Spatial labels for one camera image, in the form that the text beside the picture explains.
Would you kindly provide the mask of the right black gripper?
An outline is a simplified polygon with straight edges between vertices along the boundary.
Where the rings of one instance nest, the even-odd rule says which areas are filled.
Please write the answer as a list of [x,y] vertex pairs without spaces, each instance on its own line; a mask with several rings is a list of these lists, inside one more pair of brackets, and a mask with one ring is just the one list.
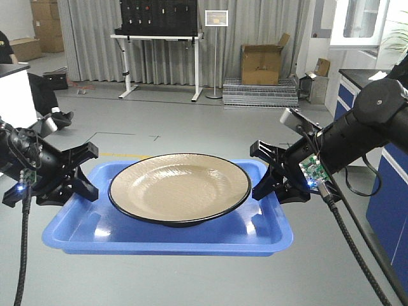
[[252,197],[261,200],[275,192],[280,204],[309,201],[312,191],[299,163],[315,152],[306,136],[288,149],[256,140],[250,146],[249,155],[261,159],[269,166],[262,179],[252,188]]

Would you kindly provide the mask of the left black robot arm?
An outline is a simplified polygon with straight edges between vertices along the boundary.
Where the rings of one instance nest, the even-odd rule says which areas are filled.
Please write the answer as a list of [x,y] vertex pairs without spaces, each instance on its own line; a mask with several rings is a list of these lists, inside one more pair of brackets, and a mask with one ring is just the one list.
[[26,128],[1,121],[1,173],[17,182],[4,193],[3,204],[15,207],[26,186],[39,206],[63,206],[73,194],[89,201],[98,199],[98,188],[80,167],[98,157],[97,146],[87,142],[61,151],[43,138],[56,128],[49,115]]

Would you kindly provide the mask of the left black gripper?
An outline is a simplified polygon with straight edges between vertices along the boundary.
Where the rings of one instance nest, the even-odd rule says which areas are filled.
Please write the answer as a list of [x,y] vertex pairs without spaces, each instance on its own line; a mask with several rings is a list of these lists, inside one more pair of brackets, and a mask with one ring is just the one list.
[[80,166],[89,159],[98,158],[98,147],[87,142],[77,147],[60,151],[47,143],[32,129],[1,129],[1,172],[17,183],[3,195],[2,203],[14,207],[22,200],[19,189],[20,171],[28,168],[37,172],[37,181],[31,185],[31,194],[39,205],[48,202],[63,205],[77,193],[81,197],[96,201],[99,189],[84,175]]

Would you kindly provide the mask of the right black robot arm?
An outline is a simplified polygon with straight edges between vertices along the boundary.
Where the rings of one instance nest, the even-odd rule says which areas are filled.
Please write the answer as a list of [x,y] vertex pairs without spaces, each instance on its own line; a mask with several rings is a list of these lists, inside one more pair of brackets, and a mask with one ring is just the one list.
[[407,151],[407,89],[383,78],[365,86],[352,109],[326,127],[294,108],[285,109],[280,122],[301,138],[288,149],[260,140],[251,145],[250,155],[268,163],[252,197],[275,193],[280,203],[306,202],[323,184],[333,190],[329,176],[374,148],[393,143]]

